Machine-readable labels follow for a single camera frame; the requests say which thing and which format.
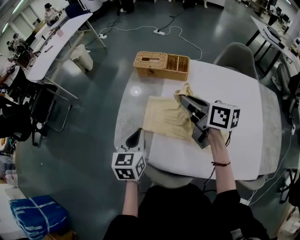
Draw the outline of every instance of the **dark red bracelet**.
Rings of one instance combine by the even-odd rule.
[[[217,163],[217,162],[211,162],[213,166],[219,166],[219,167],[226,167],[227,165],[229,165],[231,162],[229,163]]]

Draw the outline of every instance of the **green floor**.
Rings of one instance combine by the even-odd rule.
[[[166,0],[135,3],[135,12],[122,15],[117,27],[132,29],[140,26],[162,27],[169,23],[170,15],[182,11],[180,2],[169,3]],[[231,42],[246,43],[256,32],[250,16],[255,16],[251,9],[234,0],[227,0],[225,9],[197,5],[188,9],[175,19],[171,26],[183,29],[182,36],[202,50],[202,60],[212,63],[221,51]],[[109,22],[117,19],[116,10],[92,22],[100,32]],[[72,227],[82,240],[102,239],[110,221],[120,213],[124,196],[124,183],[116,180],[111,170],[115,124],[123,91],[133,70],[133,61],[138,51],[166,52],[189,56],[197,59],[200,51],[178,37],[180,30],[173,29],[169,36],[153,34],[152,29],[131,32],[112,30],[104,40],[107,49],[98,48],[94,41],[89,45],[94,68],[87,75],[83,74],[74,63],[68,61],[57,79],[63,87],[79,97],[70,113],[67,127],[62,133],[49,131],[40,147],[33,147],[31,140],[20,144],[17,162],[20,188],[26,196],[50,194],[69,212]],[[84,41],[89,43],[92,37]],[[256,51],[259,42],[250,46]],[[262,61],[268,64],[276,52],[271,49]],[[266,78],[263,84],[277,89]],[[57,104],[52,115],[52,122],[59,125],[66,106]],[[295,111],[299,125],[299,115]],[[291,127],[282,115],[282,147],[284,156],[290,138]],[[299,160],[298,129],[292,137],[290,150],[281,166],[278,176],[284,168],[297,166]],[[258,198],[271,186],[269,181],[254,196]],[[202,188],[204,180],[196,179],[195,184]],[[251,206],[254,216],[273,236],[285,211],[286,204],[279,205],[277,188],[279,180],[268,193]],[[150,185],[143,177],[142,191]],[[210,181],[207,189],[214,188]],[[252,191],[238,185],[241,196],[248,199]],[[215,193],[208,193],[215,198]]]

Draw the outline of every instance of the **fluorescent light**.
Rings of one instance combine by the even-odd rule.
[[[8,23],[5,24],[4,29],[2,30],[2,33],[5,32],[5,30],[8,28]]]
[[[18,6],[15,7],[14,11],[13,11],[13,14],[18,10],[18,8],[22,5],[22,3],[24,2],[25,0],[21,0],[18,4]]]

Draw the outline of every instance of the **wicker basket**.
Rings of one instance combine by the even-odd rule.
[[[138,52],[134,67],[139,76],[186,81],[188,79],[189,57],[162,52]]]

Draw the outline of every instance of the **cardboard box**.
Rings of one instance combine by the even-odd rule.
[[[47,236],[43,238],[43,240],[76,240],[77,239],[77,233],[70,230],[68,232],[62,231],[62,232],[54,232],[49,233]]]

